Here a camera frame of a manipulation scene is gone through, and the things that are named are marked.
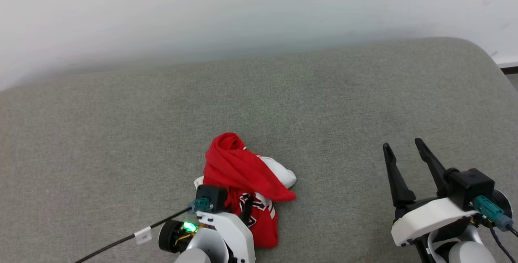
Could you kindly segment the grey fabric sofa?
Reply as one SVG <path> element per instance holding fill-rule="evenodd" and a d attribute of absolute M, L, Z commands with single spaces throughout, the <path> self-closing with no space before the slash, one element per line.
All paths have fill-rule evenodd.
<path fill-rule="evenodd" d="M 297 176 L 258 263 L 420 263 L 390 234 L 389 143 L 418 199 L 477 168 L 518 214 L 518 91 L 457 38 L 119 72 L 0 92 L 0 263 L 74 263 L 187 207 L 235 132 Z"/>

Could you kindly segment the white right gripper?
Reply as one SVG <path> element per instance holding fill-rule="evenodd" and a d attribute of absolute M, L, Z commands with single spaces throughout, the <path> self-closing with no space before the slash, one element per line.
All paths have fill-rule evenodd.
<path fill-rule="evenodd" d="M 437 188 L 437 197 L 447 197 L 450 185 L 444 179 L 446 169 L 422 139 L 415 138 L 415 144 L 420 158 L 426 163 L 432 174 L 435 187 Z M 396 156 L 388 143 L 383 144 L 383 154 L 393 206 L 402 208 L 412 204 L 416 200 L 416 195 L 407 187 L 397 167 Z M 459 219 L 475 214 L 479 214 L 479 211 L 473 208 L 464 211 L 454 204 L 451 199 L 441 198 L 409 211 L 402 218 L 396 220 L 392 225 L 391 235 L 395 245 L 402 246 L 408 243 L 408 240 L 414 240 Z"/>

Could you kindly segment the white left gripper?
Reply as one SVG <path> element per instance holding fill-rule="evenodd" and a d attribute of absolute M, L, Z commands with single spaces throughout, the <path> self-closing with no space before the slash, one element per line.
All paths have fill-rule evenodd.
<path fill-rule="evenodd" d="M 222 237 L 229 249 L 228 259 L 236 259 L 236 263 L 256 263 L 254 239 L 252 232 L 246 225 L 254 225 L 255 219 L 251 217 L 254 206 L 254 196 L 245 195 L 241 208 L 241 219 L 228 212 L 203 212 L 197 211 L 196 216 L 200 223 L 213 227 L 214 231 Z"/>

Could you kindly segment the white wall baseboard strip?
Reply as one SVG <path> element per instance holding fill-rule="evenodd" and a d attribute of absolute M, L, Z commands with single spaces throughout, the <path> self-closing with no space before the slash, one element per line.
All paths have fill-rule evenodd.
<path fill-rule="evenodd" d="M 494 58 L 504 75 L 518 74 L 518 57 Z"/>

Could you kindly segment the red and white garment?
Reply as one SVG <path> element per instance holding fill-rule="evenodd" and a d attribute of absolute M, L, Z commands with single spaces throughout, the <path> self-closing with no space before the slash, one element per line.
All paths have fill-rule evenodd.
<path fill-rule="evenodd" d="M 296 180 L 294 172 L 273 158 L 249 151 L 236 133 L 227 132 L 212 141 L 206 152 L 204 174 L 194 184 L 225 187 L 227 211 L 240 218 L 244 196 L 253 195 L 251 217 L 255 224 L 246 226 L 257 248 L 271 249 L 279 243 L 274 203 L 296 199 L 291 191 Z"/>

